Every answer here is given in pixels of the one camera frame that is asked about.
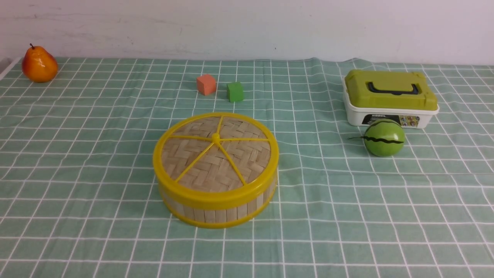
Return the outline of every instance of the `plastic storage box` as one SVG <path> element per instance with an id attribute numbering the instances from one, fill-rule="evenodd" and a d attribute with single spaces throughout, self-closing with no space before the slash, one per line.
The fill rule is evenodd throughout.
<path id="1" fill-rule="evenodd" d="M 391 119 L 403 128 L 423 129 L 439 112 L 437 98 L 419 72 L 354 69 L 343 87 L 347 119 L 353 126 Z"/>

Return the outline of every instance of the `yellow lid center knob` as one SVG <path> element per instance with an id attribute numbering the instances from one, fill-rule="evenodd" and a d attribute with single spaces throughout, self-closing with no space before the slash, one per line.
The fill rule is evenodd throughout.
<path id="1" fill-rule="evenodd" d="M 213 143 L 219 144 L 219 134 L 218 133 L 213 133 L 211 138 L 213 139 Z"/>

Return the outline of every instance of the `black handle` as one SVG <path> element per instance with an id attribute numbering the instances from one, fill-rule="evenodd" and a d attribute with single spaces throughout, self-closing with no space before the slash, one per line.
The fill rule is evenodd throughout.
<path id="1" fill-rule="evenodd" d="M 402 94 L 418 94 L 418 88 L 417 85 L 412 84 L 412 90 L 411 91 L 385 91 L 385 90 L 379 90 L 374 87 L 373 82 L 368 82 L 367 87 L 369 88 L 369 91 L 373 93 L 390 93 L 393 95 L 402 95 Z"/>

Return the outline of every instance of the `pear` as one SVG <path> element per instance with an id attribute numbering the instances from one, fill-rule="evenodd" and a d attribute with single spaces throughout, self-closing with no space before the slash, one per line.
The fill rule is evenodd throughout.
<path id="1" fill-rule="evenodd" d="M 31 47 L 22 59 L 22 72 L 36 83 L 51 81 L 58 72 L 57 60 L 43 47 L 29 45 Z"/>

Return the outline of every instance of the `bamboo basket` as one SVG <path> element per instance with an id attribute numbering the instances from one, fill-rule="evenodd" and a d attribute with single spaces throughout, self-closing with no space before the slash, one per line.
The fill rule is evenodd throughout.
<path id="1" fill-rule="evenodd" d="M 239 114 L 209 113 L 170 128 L 156 145 L 153 166 L 174 216 L 201 228 L 227 228 L 269 204 L 278 159 L 278 143 L 264 125 Z"/>

